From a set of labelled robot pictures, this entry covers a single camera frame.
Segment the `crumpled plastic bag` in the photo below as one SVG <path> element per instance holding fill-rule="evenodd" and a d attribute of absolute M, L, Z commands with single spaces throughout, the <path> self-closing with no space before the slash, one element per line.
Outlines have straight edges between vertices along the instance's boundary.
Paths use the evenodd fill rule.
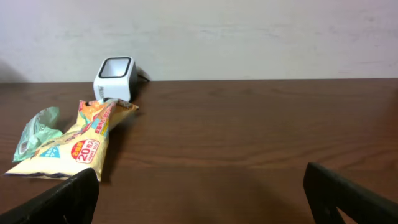
<path fill-rule="evenodd" d="M 49 107 L 40 111 L 25 126 L 14 153 L 13 162 L 23 161 L 34 155 L 35 150 L 45 141 L 62 135 L 54 127 L 60 115 L 60 108 Z"/>
<path fill-rule="evenodd" d="M 6 175 L 67 179 L 93 168 L 101 181 L 108 133 L 138 107 L 118 99 L 80 101 L 76 124 L 65 134 L 43 143 L 30 159 Z"/>

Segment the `wooden table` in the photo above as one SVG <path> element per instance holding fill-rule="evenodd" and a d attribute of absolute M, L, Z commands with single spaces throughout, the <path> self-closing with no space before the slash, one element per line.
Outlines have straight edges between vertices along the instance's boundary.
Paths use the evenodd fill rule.
<path fill-rule="evenodd" d="M 0 172 L 25 124 L 92 83 L 0 85 Z M 93 223 L 313 223 L 316 161 L 398 202 L 398 79 L 151 82 L 110 134 Z M 0 212 L 60 183 L 0 177 Z"/>

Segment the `white device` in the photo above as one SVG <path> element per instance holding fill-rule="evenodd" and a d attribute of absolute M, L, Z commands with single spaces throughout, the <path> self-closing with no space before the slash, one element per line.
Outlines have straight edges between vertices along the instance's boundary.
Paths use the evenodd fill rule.
<path fill-rule="evenodd" d="M 110 57 L 104 60 L 94 79 L 97 100 L 119 98 L 130 101 L 136 92 L 137 69 L 132 57 Z"/>

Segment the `wall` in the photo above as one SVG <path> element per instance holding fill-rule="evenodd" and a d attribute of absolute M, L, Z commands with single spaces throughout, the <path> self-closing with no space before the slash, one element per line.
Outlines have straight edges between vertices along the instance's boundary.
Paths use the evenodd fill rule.
<path fill-rule="evenodd" d="M 398 77 L 396 0 L 2 0 L 0 82 Z"/>

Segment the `yellow package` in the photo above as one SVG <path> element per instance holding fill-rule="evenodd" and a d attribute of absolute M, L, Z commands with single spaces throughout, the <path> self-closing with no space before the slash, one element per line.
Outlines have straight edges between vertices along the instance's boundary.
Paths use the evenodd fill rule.
<path fill-rule="evenodd" d="M 80 101 L 76 124 L 60 137 L 44 142 L 34 156 L 6 175 L 67 179 L 90 167 L 101 181 L 108 133 L 136 109 L 136 105 L 118 99 Z"/>

